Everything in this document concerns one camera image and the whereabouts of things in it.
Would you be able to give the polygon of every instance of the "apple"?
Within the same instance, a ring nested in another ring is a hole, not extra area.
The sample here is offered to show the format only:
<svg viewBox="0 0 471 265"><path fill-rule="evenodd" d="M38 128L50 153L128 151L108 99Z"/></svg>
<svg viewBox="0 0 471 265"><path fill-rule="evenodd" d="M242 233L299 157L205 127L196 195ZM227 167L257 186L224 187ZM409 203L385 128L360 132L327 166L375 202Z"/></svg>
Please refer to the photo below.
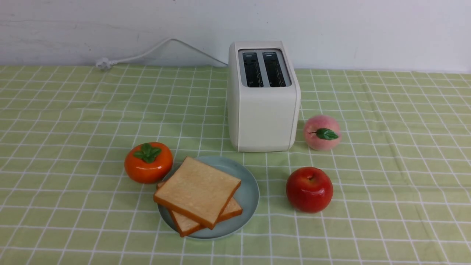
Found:
<svg viewBox="0 0 471 265"><path fill-rule="evenodd" d="M286 195L295 209L317 213L324 210L332 200L333 186L324 171L306 166L295 170L288 177Z"/></svg>
<svg viewBox="0 0 471 265"><path fill-rule="evenodd" d="M304 140L314 150L327 151L342 140L339 123L331 116L316 115L304 125Z"/></svg>

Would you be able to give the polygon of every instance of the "plate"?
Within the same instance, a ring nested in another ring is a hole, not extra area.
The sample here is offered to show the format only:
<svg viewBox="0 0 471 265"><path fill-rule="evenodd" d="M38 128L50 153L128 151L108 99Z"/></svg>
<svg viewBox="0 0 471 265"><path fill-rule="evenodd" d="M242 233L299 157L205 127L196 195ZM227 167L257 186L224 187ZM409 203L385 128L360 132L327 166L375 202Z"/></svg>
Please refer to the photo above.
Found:
<svg viewBox="0 0 471 265"><path fill-rule="evenodd" d="M240 187L234 194L235 200L242 207L242 214L232 217L229 220L217 223L213 230L209 228L201 229L188 235L187 237L199 240L214 240L235 233L250 221L253 214L255 213L255 210L257 209L260 197L257 181L247 168L229 158L204 156L196 157L195 159L242 180ZM172 177L180 165L181 163L173 167L172 170L170 170L170 172L163 178L163 180L168 180L170 177ZM158 208L162 219L173 230L177 231L177 228L173 223L167 208L159 204Z"/></svg>

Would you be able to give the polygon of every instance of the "toaster slot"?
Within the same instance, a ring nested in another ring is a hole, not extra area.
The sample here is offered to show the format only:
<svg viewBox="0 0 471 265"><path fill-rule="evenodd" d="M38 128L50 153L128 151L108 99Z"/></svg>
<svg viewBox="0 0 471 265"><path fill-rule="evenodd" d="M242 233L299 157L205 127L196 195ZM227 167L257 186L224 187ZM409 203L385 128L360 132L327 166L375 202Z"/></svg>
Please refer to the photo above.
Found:
<svg viewBox="0 0 471 265"><path fill-rule="evenodd" d="M265 51L262 55L270 87L291 85L281 52L277 50Z"/></svg>
<svg viewBox="0 0 471 265"><path fill-rule="evenodd" d="M243 52L245 79L248 87L263 87L262 74L256 52Z"/></svg>

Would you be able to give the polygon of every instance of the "red apple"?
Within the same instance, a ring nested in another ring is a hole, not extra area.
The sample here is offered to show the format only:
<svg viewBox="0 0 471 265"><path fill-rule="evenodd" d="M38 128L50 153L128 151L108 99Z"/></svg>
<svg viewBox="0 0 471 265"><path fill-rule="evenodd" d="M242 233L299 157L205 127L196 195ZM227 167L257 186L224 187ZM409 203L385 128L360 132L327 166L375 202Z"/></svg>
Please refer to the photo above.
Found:
<svg viewBox="0 0 471 265"><path fill-rule="evenodd" d="M317 213L332 200L333 186L324 171L306 166L291 173L286 183L286 195L294 208Z"/></svg>

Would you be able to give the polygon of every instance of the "orange persimmon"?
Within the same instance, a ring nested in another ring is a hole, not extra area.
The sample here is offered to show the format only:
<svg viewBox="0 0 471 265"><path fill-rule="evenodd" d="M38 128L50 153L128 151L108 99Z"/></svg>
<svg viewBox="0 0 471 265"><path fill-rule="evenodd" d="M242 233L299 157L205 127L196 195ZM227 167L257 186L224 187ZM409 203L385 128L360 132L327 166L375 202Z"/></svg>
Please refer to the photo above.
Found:
<svg viewBox="0 0 471 265"><path fill-rule="evenodd" d="M160 142L148 142L134 147L124 159L124 170L132 180L151 184L161 180L171 170L173 155Z"/></svg>

